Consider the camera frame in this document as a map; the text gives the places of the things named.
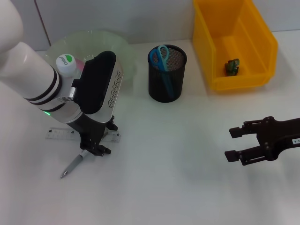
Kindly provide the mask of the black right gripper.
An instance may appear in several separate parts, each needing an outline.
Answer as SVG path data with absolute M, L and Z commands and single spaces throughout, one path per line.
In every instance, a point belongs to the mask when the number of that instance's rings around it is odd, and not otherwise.
M 287 149 L 300 146 L 300 119 L 277 121 L 274 117 L 262 120 L 245 121 L 242 127 L 229 129 L 232 138 L 256 134 L 259 144 L 240 151 L 225 151 L 228 162 L 240 161 L 243 166 L 261 162 L 274 161 Z

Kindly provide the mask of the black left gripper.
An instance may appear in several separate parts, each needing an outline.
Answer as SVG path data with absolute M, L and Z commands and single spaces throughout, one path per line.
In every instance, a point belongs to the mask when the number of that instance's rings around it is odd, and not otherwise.
M 82 114 L 78 119 L 68 123 L 72 129 L 80 135 L 80 148 L 94 156 L 102 157 L 104 154 L 111 154 L 111 150 L 100 144 L 105 129 L 118 130 L 114 124 L 114 116 L 108 122 L 100 123 Z

